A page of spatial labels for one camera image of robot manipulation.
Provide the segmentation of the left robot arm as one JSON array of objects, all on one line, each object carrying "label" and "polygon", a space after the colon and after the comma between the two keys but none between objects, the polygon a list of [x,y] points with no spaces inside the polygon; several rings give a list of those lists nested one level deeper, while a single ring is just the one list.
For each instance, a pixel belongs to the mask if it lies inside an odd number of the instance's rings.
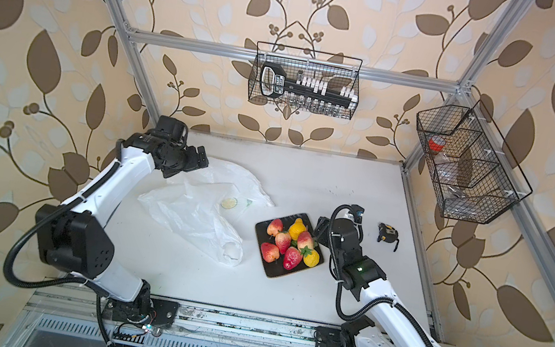
[{"label": "left robot arm", "polygon": [[[115,347],[102,320],[103,301],[121,309],[125,321],[152,325],[155,310],[150,285],[117,260],[115,245],[106,227],[124,198],[155,170],[171,178],[181,172],[207,168],[203,146],[188,145],[162,131],[133,134],[116,143],[115,158],[105,170],[75,195],[59,205],[45,205],[36,212],[35,225],[16,241],[3,263],[7,283],[21,289],[41,289],[64,284],[83,285],[96,296],[98,327],[107,347]],[[15,273],[16,258],[31,238],[37,239],[40,260],[65,277],[22,280]]]}]

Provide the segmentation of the white plastic bag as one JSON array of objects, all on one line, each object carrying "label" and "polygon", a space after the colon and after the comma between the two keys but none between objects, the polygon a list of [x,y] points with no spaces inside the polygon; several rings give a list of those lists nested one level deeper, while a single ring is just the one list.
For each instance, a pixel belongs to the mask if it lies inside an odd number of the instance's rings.
[{"label": "white plastic bag", "polygon": [[209,159],[208,168],[175,175],[137,200],[157,225],[227,267],[239,265],[243,257],[236,225],[251,210],[275,204],[253,173],[217,158]]}]

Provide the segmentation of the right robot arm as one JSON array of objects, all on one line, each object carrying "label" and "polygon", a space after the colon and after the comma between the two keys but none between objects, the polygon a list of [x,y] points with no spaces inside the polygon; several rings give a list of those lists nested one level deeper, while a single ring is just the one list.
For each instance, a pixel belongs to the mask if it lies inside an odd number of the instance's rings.
[{"label": "right robot arm", "polygon": [[349,336],[352,347],[442,347],[401,302],[379,264],[363,253],[363,212],[358,205],[340,205],[316,229],[317,241],[330,252],[337,315],[346,323],[369,321]]}]

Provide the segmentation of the small red strawberry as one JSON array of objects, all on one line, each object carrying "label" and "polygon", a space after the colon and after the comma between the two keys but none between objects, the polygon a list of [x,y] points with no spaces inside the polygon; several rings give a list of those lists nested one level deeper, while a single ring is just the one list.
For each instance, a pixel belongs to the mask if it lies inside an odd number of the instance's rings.
[{"label": "small red strawberry", "polygon": [[287,232],[281,232],[274,238],[275,245],[278,247],[280,255],[286,254],[286,251],[291,247],[292,239]]}]

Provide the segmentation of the yellow fruit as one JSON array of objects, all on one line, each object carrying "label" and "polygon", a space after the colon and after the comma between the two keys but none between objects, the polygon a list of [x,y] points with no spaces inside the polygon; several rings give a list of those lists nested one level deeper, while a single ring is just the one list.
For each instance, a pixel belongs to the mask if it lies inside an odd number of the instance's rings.
[{"label": "yellow fruit", "polygon": [[320,262],[320,255],[319,252],[315,249],[310,249],[309,247],[305,247],[302,249],[302,260],[303,263],[309,267],[313,268],[317,266]]},{"label": "yellow fruit", "polygon": [[293,241],[297,241],[299,236],[306,232],[307,228],[302,218],[297,218],[295,222],[289,227],[288,233]]}]

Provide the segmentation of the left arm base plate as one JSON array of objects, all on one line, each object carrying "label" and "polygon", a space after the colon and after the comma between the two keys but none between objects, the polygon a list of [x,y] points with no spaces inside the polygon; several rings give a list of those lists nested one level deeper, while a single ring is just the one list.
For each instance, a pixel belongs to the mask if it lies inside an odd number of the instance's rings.
[{"label": "left arm base plate", "polygon": [[180,303],[165,298],[144,298],[131,303],[123,303],[109,299],[104,305],[104,310],[109,313],[110,319],[135,325],[151,325],[153,327],[169,329],[177,319]]}]

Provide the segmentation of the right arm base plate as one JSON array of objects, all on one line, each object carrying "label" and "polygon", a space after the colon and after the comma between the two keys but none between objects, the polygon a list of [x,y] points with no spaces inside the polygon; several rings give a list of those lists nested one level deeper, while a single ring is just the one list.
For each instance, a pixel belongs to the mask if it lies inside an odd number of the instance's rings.
[{"label": "right arm base plate", "polygon": [[315,347],[355,347],[349,333],[339,328],[318,326],[313,338]]}]

